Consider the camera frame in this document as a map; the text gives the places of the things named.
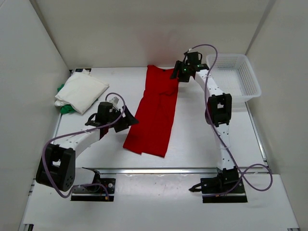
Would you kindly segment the red t-shirt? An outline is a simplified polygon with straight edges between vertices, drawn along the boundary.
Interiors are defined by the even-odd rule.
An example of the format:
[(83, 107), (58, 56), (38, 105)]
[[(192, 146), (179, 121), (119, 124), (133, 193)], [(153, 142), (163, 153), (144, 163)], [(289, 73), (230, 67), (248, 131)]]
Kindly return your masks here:
[(171, 79), (173, 69), (147, 66), (145, 89), (123, 148), (136, 154), (164, 158), (171, 136), (179, 83)]

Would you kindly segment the white t-shirt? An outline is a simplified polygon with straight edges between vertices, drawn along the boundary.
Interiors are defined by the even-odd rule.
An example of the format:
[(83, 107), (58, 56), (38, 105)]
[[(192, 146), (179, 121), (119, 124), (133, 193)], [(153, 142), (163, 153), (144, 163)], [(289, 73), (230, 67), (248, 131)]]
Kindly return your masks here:
[(74, 72), (65, 86), (74, 92), (70, 102), (81, 115), (109, 88), (108, 83), (91, 76), (90, 72)]

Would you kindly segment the green t-shirt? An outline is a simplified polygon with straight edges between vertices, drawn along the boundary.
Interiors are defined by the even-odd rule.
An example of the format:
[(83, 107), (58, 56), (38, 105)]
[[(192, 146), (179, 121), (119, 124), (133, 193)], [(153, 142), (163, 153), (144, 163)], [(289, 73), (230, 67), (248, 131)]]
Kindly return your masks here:
[(65, 84), (62, 84), (57, 88), (55, 106), (60, 107), (60, 113), (62, 115), (75, 112), (75, 109), (70, 102), (70, 100), (72, 100), (73, 94), (74, 92), (66, 87)]

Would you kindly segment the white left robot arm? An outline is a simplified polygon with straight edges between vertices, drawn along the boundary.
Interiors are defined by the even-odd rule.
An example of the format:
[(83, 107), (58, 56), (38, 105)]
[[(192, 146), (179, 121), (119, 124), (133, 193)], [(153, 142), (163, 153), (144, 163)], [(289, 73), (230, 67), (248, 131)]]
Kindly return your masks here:
[(82, 152), (101, 140), (109, 129), (120, 132), (139, 123), (126, 106), (118, 107), (118, 100), (114, 97), (100, 102), (97, 112), (88, 118), (80, 132), (68, 135), (60, 144), (48, 143), (36, 173), (37, 183), (68, 191), (75, 180), (76, 158)]

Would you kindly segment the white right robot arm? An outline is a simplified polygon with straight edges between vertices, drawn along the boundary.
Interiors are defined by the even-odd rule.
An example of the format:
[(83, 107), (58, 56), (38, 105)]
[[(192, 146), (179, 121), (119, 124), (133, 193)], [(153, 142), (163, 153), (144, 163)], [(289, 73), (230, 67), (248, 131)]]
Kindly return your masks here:
[(232, 96), (225, 93), (210, 76), (210, 68), (202, 64), (202, 54), (185, 52), (183, 61), (176, 61), (171, 79), (189, 82), (190, 77), (205, 93), (205, 120), (213, 130), (219, 149), (217, 175), (200, 180), (189, 191), (205, 193), (228, 192), (238, 181), (236, 164), (230, 156), (229, 125), (231, 121)]

